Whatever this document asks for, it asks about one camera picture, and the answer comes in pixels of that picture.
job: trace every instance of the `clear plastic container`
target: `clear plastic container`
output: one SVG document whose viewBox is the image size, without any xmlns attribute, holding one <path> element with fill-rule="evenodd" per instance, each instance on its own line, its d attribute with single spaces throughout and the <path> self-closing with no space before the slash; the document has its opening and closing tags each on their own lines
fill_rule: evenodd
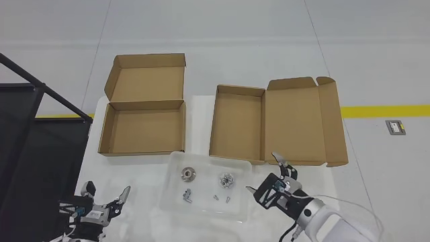
<svg viewBox="0 0 430 242">
<path fill-rule="evenodd" d="M 191 182 L 182 180 L 181 172 L 185 167 L 192 167 L 196 171 L 196 177 Z M 248 161 L 173 152 L 160 198 L 160 208 L 169 212 L 245 222 L 250 196 L 245 186 L 250 185 L 251 170 Z M 224 189 L 220 185 L 223 173 L 230 173 L 234 177 L 234 185 L 230 189 Z M 189 199 L 192 203 L 183 199 L 187 189 L 191 190 Z"/>
</svg>

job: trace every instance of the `white tablecloth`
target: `white tablecloth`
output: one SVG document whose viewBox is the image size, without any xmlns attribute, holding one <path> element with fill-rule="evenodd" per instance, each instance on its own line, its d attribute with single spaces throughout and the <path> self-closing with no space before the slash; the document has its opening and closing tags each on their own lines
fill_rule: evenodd
<svg viewBox="0 0 430 242">
<path fill-rule="evenodd" d="M 185 153 L 208 155 L 214 100 L 211 95 L 197 95 L 187 102 Z M 105 204 L 121 194 L 126 186 L 131 186 L 122 214 L 104 229 L 104 241 L 278 241 L 293 223 L 276 208 L 262 208 L 251 194 L 245 223 L 163 212 L 158 208 L 158 200 L 168 155 L 105 157 L 97 153 L 107 103 L 105 96 L 97 104 L 76 189 L 79 194 L 81 186 L 92 180 L 97 188 L 96 203 Z M 329 168 L 297 167 L 297 170 L 305 192 L 336 196 Z M 268 164 L 253 166 L 252 186 L 258 187 L 270 172 L 279 174 L 279 168 Z M 338 208 L 336 201 L 325 202 Z M 302 233 L 298 241 L 309 239 Z"/>
</svg>

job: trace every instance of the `open cardboard box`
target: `open cardboard box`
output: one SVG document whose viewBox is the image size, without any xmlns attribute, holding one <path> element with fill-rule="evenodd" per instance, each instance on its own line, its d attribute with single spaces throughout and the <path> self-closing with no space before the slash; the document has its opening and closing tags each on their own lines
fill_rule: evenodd
<svg viewBox="0 0 430 242">
<path fill-rule="evenodd" d="M 107 78 L 110 103 L 100 139 L 106 156 L 185 149 L 184 54 L 118 55 Z"/>
<path fill-rule="evenodd" d="M 293 165 L 348 163 L 336 83 L 329 77 L 270 81 L 267 89 L 219 85 L 209 154 Z"/>
</svg>

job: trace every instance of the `gray floor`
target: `gray floor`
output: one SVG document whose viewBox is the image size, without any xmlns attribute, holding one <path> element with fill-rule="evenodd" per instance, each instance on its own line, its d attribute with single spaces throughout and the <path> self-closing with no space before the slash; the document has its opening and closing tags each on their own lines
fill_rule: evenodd
<svg viewBox="0 0 430 242">
<path fill-rule="evenodd" d="M 0 0 L 0 51 L 93 113 L 117 54 L 185 52 L 185 98 L 227 83 L 331 76 L 342 106 L 428 104 L 429 0 Z M 0 81 L 19 81 L 0 68 Z M 40 114 L 67 114 L 44 99 Z M 428 118 L 346 119 L 341 198 L 373 209 L 385 241 L 426 241 Z"/>
</svg>

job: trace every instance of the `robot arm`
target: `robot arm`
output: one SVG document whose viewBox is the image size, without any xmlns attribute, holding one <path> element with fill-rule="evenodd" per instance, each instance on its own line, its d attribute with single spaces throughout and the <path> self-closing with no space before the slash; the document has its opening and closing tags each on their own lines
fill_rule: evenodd
<svg viewBox="0 0 430 242">
<path fill-rule="evenodd" d="M 255 201 L 265 209 L 279 208 L 294 220 L 293 226 L 284 233 L 279 241 L 296 228 L 291 241 L 304 231 L 312 242 L 318 242 L 316 234 L 332 215 L 340 217 L 323 242 L 376 242 L 375 237 L 359 224 L 347 220 L 339 211 L 327 206 L 322 200 L 313 198 L 302 190 L 297 181 L 297 170 L 286 163 L 277 153 L 272 153 L 281 169 L 281 176 L 270 173 L 258 189 L 247 186 Z"/>
<path fill-rule="evenodd" d="M 69 226 L 74 226 L 67 235 L 71 238 L 69 241 L 99 242 L 103 238 L 103 228 L 107 227 L 113 218 L 121 215 L 130 189 L 131 187 L 128 186 L 114 201 L 98 205 L 94 203 L 94 183 L 88 181 L 82 187 L 81 196 L 73 196 L 69 200 L 60 201 L 60 213 L 67 214 L 73 219 L 69 224 Z"/>
</svg>

